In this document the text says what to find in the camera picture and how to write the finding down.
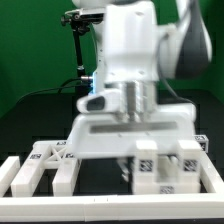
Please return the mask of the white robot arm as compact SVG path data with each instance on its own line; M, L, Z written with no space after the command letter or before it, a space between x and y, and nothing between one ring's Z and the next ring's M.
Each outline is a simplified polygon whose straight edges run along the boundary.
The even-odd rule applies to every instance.
M158 25L152 0L73 0L95 25L99 77L93 94L78 100L80 112L68 141L79 159L135 160L134 179L155 180L160 157L171 159L171 177L197 181L200 146L194 139L191 103L160 106L156 84L200 73L212 47L197 0L176 0L180 19Z

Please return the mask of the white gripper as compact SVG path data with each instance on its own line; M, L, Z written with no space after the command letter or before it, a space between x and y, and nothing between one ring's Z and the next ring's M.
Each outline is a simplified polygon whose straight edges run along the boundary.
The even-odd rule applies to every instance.
M125 182L131 181L138 141L154 141L160 154L174 153L179 140L193 140L196 108L190 103L158 105L143 122L124 122L114 114L80 114L68 145L78 159L119 158Z

